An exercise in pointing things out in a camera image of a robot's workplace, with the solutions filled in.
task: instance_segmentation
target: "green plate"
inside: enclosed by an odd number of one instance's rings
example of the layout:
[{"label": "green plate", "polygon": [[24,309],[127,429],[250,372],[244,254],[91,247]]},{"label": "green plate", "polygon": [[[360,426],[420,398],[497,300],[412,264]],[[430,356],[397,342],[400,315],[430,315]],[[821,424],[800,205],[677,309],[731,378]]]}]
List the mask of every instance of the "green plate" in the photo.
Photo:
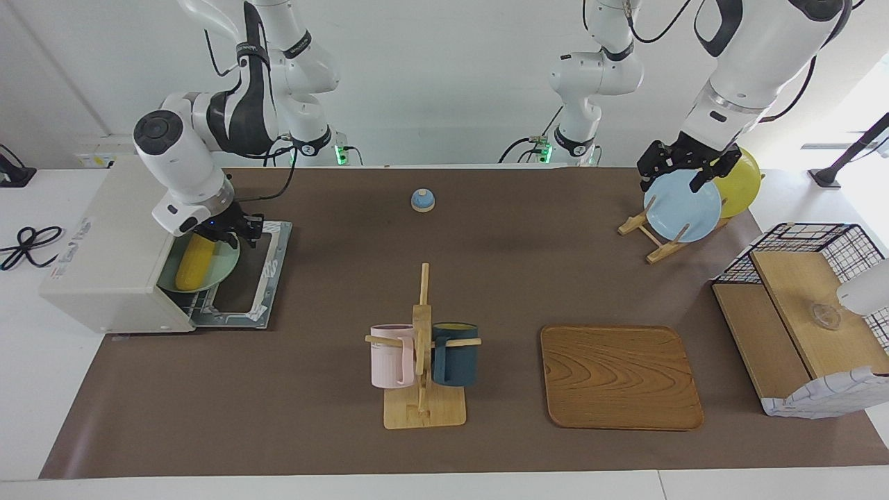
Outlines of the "green plate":
[{"label": "green plate", "polygon": [[237,248],[232,248],[228,243],[217,241],[216,247],[213,249],[213,257],[210,258],[210,268],[207,270],[207,274],[204,276],[204,282],[201,283],[201,286],[194,290],[179,290],[179,288],[176,287],[176,271],[179,270],[179,263],[182,262],[182,256],[185,254],[185,250],[188,248],[188,242],[190,240],[191,234],[189,233],[188,235],[176,238],[172,243],[170,254],[167,256],[167,261],[164,264],[164,269],[161,270],[161,277],[157,280],[157,285],[168,292],[191,294],[206,290],[207,288],[220,283],[231,274],[231,271],[237,264],[237,258],[241,255],[240,245],[238,245]]}]

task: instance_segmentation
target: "white cup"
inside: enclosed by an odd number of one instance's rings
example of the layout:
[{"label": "white cup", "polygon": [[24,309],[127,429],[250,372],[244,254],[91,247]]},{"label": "white cup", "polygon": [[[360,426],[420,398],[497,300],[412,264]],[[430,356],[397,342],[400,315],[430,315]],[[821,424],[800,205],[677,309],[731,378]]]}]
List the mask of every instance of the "white cup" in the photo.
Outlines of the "white cup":
[{"label": "white cup", "polygon": [[371,343],[371,384],[382,389],[413,385],[413,325],[377,325],[371,327],[371,335],[402,343],[401,347]]}]

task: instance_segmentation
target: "wire basket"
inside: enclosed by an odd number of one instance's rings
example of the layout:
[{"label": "wire basket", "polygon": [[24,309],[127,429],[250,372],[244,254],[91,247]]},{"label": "wire basket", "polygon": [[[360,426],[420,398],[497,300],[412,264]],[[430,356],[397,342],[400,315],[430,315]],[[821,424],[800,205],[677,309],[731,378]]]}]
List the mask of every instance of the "wire basket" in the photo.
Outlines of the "wire basket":
[{"label": "wire basket", "polygon": [[[762,284],[750,258],[753,252],[818,252],[827,259],[841,283],[854,278],[884,259],[868,233],[858,224],[778,224],[751,243],[714,283]],[[889,351],[889,308],[864,319],[883,349]]]}]

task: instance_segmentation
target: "white backdrop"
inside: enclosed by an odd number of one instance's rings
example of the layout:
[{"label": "white backdrop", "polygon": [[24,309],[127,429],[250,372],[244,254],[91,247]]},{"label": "white backdrop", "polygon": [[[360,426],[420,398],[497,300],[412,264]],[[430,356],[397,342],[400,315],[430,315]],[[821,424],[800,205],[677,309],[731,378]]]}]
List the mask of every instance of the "white backdrop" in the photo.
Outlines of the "white backdrop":
[{"label": "white backdrop", "polygon": [[[640,33],[659,32],[681,3],[644,4]],[[659,43],[637,45],[646,72],[636,93],[600,100],[603,165],[635,164],[650,141],[675,139],[715,67],[692,31],[698,3]],[[320,96],[327,115],[373,164],[496,161],[514,139],[539,133],[559,106],[547,83],[558,56],[597,49],[581,25],[580,0],[299,5],[316,42],[342,67],[340,88]],[[823,51],[794,113],[741,144],[764,166],[798,149],[817,118],[889,50],[887,17],[889,3],[881,0],[857,10]],[[72,166],[78,142],[125,141],[168,93],[229,88],[232,77],[213,74],[203,37],[174,0],[0,0],[0,141],[27,163]],[[220,37],[214,42],[227,66],[234,49]],[[100,138],[109,133],[121,137]]]}]

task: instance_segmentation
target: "blue mug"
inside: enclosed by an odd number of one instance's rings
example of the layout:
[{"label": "blue mug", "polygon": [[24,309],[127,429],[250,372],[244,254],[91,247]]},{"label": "blue mug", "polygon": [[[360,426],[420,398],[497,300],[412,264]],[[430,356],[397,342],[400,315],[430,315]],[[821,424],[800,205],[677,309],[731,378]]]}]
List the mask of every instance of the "blue mug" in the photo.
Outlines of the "blue mug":
[{"label": "blue mug", "polygon": [[436,323],[432,341],[436,348],[432,357],[432,382],[452,387],[465,387],[476,381],[478,346],[446,347],[449,340],[478,338],[478,327],[469,323]]}]

